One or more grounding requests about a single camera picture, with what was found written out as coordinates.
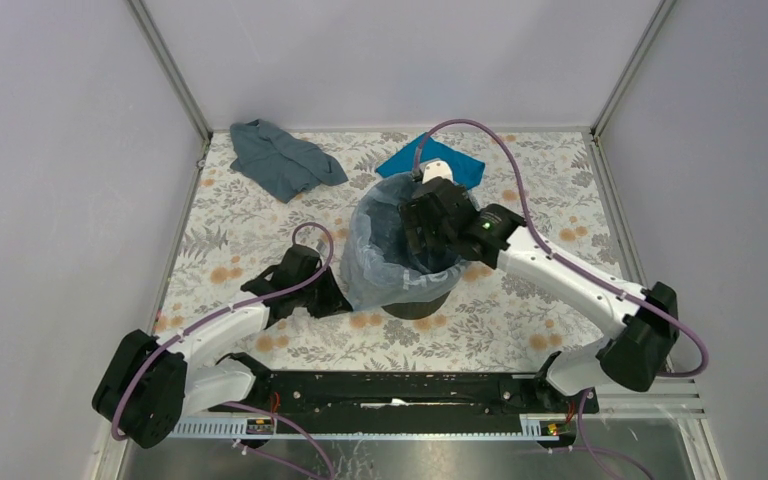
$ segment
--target crumpled fabric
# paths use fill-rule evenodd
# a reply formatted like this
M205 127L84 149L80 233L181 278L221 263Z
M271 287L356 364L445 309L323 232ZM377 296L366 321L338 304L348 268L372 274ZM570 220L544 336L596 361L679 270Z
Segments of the crumpled fabric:
M283 203L320 183L348 181L337 159L265 120L231 125L231 142L237 153L231 168Z

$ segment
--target floor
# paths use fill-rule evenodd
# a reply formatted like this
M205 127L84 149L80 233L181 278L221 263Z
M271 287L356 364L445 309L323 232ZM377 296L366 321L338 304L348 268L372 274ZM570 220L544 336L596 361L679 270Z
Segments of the floor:
M225 304L246 280L277 263L289 233L316 220L336 240L339 262L359 198L380 177L375 167L417 133L298 133L333 155L349 182L320 186L282 204L229 168L229 134L214 135L156 330L177 328ZM535 223L549 239L620 275L581 133L502 133L522 171ZM444 132L435 139L486 163L473 194L518 211L513 174L498 146L479 132ZM313 245L319 233L301 238ZM337 265L334 271L339 272ZM600 335L571 307L534 285L473 264L443 307L416 321L383 310L312 319L303 310L269 330L241 339L272 368L334 370L535 371L558 349Z

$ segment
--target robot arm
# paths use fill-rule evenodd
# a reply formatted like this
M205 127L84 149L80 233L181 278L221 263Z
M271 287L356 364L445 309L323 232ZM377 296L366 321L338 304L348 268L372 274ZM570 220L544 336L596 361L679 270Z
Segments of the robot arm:
M124 407L120 430L143 448L149 448L164 439L180 417L247 398L255 383L251 369L229 358L212 365L213 358L227 352L241 338L289 316L296 307L307 307L314 317L350 311L351 307L340 293L330 268L315 282L293 293L244 307L234 305L298 285L313 276L319 264L315 250L293 245L279 265L246 282L228 305L205 317L212 320L200 328L184 325L162 332L157 338L141 330L126 335L96 389L93 409L112 421L135 372L153 352L176 336L180 340L169 345L140 378L138 388Z
M400 206L408 243L415 253L450 248L468 260L533 282L574 307L593 322L603 337L578 350L556 352L538 377L557 395L571 397L592 386L616 382L634 391L647 391L662 371L678 339L677 330L648 310L588 281L554 258L562 255L589 274L624 292L639 294L665 312L676 315L676 295L658 283L652 289L626 282L552 245L549 256L522 216L492 204L475 208L462 186L445 175L442 162L425 166L422 185L410 202Z

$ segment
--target white wall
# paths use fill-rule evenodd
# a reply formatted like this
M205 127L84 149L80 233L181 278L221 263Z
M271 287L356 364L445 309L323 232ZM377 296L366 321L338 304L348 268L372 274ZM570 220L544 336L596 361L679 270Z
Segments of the white wall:
M0 1L0 479L80 478L199 139L123 1Z
M710 346L729 478L768 478L768 2L679 2L604 144L647 277Z
M658 0L149 0L208 122L590 125Z

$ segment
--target plastic bag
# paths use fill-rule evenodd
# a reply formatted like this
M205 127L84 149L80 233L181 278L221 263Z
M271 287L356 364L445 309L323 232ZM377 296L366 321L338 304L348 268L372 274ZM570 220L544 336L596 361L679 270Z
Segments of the plastic bag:
M393 175L373 186L352 213L340 275L355 311L437 300L469 266L450 250L418 256L410 252L398 207L417 187L410 173Z

